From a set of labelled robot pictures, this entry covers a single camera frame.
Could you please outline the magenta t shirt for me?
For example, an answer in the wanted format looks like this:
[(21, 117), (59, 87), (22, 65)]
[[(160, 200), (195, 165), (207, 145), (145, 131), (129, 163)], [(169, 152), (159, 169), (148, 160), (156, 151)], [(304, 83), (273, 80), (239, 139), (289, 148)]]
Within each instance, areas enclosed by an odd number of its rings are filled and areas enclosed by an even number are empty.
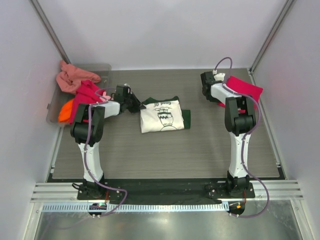
[(226, 85), (234, 92), (252, 96), (257, 103), (259, 102), (260, 96), (263, 92), (263, 88), (243, 81), (235, 76), (230, 76)]

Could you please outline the white and green t shirt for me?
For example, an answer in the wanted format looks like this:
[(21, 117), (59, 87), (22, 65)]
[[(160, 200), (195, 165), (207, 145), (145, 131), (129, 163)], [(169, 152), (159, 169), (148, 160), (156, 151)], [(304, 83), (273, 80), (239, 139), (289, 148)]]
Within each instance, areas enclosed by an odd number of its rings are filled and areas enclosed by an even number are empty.
[(150, 97), (142, 105), (140, 129), (143, 134), (191, 128), (191, 111), (181, 108), (178, 96), (164, 100)]

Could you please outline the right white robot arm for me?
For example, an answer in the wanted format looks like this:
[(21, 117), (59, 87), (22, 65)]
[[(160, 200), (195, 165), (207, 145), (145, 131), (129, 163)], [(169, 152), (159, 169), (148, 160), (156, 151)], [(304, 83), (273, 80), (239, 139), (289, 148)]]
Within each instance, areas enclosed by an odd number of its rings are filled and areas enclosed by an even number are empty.
[(205, 71), (200, 74), (200, 79), (205, 98), (224, 104), (224, 125), (231, 141), (225, 191), (231, 198), (236, 198), (250, 187), (247, 162), (251, 133), (257, 125), (256, 103), (250, 95), (229, 88), (224, 82), (224, 73)]

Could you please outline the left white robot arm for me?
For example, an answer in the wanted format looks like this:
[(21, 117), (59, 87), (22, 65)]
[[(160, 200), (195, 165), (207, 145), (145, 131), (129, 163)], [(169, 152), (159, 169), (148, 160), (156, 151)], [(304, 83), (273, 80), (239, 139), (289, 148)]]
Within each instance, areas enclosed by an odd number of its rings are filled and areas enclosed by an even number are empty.
[(128, 84), (117, 85), (114, 90), (111, 96), (106, 96), (106, 90), (99, 89), (96, 92), (99, 101), (79, 104), (71, 125), (70, 135), (80, 149), (84, 167), (82, 183), (72, 184), (79, 200), (100, 200), (112, 189), (105, 184), (99, 152), (105, 119), (145, 108)]

